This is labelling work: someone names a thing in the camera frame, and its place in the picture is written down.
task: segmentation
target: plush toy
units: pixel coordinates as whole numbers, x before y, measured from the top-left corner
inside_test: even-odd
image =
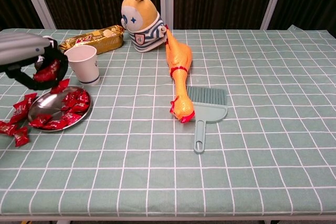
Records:
[[[165,42],[166,27],[151,0],[124,0],[121,15],[137,51],[147,52]]]
[[[181,123],[186,123],[195,115],[193,102],[188,97],[185,83],[193,55],[190,47],[178,42],[169,29],[167,29],[166,35],[166,60],[176,90],[175,100],[171,102],[170,112]]]

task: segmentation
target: dustpan handle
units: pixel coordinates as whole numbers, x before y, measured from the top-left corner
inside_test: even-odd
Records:
[[[196,154],[202,154],[204,152],[205,126],[206,126],[206,121],[196,119],[195,141],[194,141],[194,152]]]

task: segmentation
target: light green dustpan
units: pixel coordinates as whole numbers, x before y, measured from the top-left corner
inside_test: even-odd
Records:
[[[206,123],[217,123],[227,114],[225,90],[187,86],[187,92],[195,110],[194,152],[201,154],[205,149]]]

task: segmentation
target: table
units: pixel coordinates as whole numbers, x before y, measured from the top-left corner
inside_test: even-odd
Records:
[[[15,31],[59,43],[88,32],[0,33]],[[21,148],[0,136],[0,220],[333,218],[336,39],[294,26],[173,34],[193,51],[187,84],[228,92],[228,115],[207,125],[205,153],[193,152],[194,123],[169,113],[164,46],[141,54],[125,33],[121,48],[98,56],[85,120],[60,133],[31,129]],[[67,78],[79,85],[70,68]],[[0,120],[27,93],[2,74]]]

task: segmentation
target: striped shirt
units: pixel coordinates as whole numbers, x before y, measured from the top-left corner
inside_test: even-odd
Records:
[[[161,31],[162,27],[164,27],[164,23],[158,12],[156,20],[149,29],[134,33],[128,31],[135,49],[139,52],[147,52],[164,43],[166,36]]]

